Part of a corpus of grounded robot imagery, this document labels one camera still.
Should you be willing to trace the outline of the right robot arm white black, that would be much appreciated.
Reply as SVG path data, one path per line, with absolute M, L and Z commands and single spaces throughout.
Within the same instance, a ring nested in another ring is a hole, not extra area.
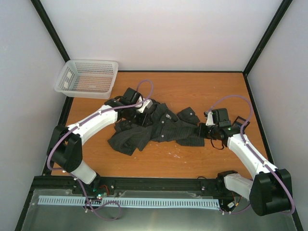
M 222 187 L 247 199 L 259 216 L 294 213 L 291 174 L 286 169 L 278 169 L 253 146 L 244 134 L 250 122 L 231 122 L 225 108 L 204 114 L 206 122 L 199 125 L 200 136 L 221 141 L 222 147 L 231 150 L 251 175 L 251 179 L 246 179 L 235 171 L 222 172 L 218 175 Z

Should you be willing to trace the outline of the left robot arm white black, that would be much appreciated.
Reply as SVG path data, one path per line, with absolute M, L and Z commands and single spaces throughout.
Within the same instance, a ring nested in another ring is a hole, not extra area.
M 88 193 L 96 193 L 100 188 L 100 176 L 83 160 L 82 146 L 96 133 L 121 119 L 139 126 L 150 125 L 148 110 L 153 103 L 150 98 L 128 88 L 124 95 L 107 100 L 88 117 L 69 126 L 56 126 L 48 147 L 47 167 L 53 170 L 51 163 L 56 163 L 59 170 L 80 180 Z

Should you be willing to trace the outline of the dark grey pinstriped shirt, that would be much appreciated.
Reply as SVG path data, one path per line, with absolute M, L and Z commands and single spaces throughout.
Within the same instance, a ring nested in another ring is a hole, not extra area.
M 151 125 L 143 127 L 132 121 L 121 120 L 115 124 L 115 134 L 108 140 L 117 152 L 132 155 L 136 149 L 143 151 L 150 142 L 175 141 L 181 146 L 204 147 L 199 136 L 200 120 L 191 107 L 177 114 L 165 103 L 154 103 L 150 108 Z

